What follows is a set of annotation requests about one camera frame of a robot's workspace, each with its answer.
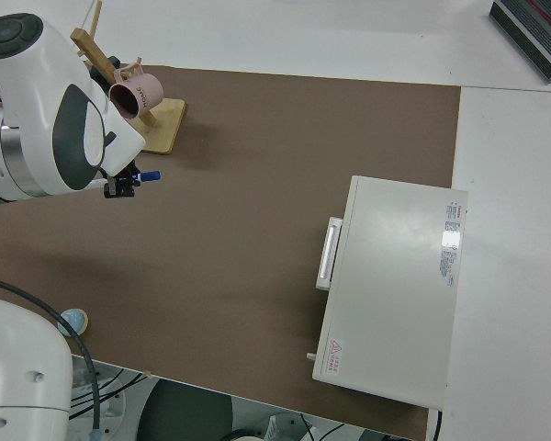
brown tabletop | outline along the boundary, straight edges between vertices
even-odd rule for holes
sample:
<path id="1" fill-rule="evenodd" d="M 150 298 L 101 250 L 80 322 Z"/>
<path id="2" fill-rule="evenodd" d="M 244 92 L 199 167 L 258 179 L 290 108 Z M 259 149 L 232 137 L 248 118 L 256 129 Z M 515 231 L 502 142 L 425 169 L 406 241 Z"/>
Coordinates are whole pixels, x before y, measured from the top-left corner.
<path id="1" fill-rule="evenodd" d="M 459 88 L 147 71 L 189 105 L 174 152 L 138 158 L 163 180 L 0 207 L 0 278 L 86 310 L 95 359 L 424 439 L 425 409 L 313 380 L 306 354 L 351 176 L 449 187 Z"/>

white table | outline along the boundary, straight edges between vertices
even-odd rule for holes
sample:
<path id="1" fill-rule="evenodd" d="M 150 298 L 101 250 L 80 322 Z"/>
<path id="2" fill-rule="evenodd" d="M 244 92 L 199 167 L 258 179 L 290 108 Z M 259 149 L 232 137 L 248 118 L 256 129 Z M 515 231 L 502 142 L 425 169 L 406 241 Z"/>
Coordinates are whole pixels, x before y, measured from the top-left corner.
<path id="1" fill-rule="evenodd" d="M 30 9 L 69 34 L 90 2 L 62 4 Z M 470 209 L 443 441 L 551 439 L 551 85 L 489 21 L 490 5 L 107 0 L 96 33 L 122 60 L 465 86 L 453 187 Z M 29 10 L 11 0 L 0 14 L 15 6 Z"/>

warning label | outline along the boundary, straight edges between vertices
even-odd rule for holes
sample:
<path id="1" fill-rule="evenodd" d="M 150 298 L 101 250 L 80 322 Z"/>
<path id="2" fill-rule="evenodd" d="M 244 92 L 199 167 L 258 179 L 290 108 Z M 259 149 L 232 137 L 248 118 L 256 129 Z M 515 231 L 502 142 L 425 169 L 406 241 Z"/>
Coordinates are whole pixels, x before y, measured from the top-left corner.
<path id="1" fill-rule="evenodd" d="M 444 219 L 443 239 L 441 243 L 441 261 L 439 271 L 443 282 L 452 287 L 455 284 L 457 258 L 461 247 L 461 216 L 463 207 L 457 202 L 447 205 Z"/>
<path id="2" fill-rule="evenodd" d="M 339 375 L 341 369 L 341 358 L 343 356 L 343 341 L 332 338 L 329 340 L 328 355 L 326 358 L 327 366 L 325 373 L 329 375 Z"/>

pink mug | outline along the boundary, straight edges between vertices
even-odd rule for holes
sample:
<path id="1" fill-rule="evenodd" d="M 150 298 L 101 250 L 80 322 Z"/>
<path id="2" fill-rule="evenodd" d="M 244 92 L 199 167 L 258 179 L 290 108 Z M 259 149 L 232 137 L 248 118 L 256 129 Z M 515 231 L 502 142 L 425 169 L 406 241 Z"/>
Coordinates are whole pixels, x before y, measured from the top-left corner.
<path id="1" fill-rule="evenodd" d="M 135 73 L 127 79 L 120 74 L 132 69 Z M 150 73 L 144 73 L 136 62 L 114 71 L 114 79 L 116 82 L 110 86 L 108 97 L 125 119 L 139 117 L 163 100 L 162 84 Z"/>

white appliance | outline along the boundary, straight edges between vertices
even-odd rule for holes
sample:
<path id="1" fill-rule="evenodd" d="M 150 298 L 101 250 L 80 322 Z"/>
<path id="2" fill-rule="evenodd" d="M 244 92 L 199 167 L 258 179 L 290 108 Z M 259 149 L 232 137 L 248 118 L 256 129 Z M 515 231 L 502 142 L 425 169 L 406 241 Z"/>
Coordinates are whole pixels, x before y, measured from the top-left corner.
<path id="1" fill-rule="evenodd" d="M 320 262 L 313 378 L 443 409 L 466 212 L 464 191 L 353 177 Z"/>

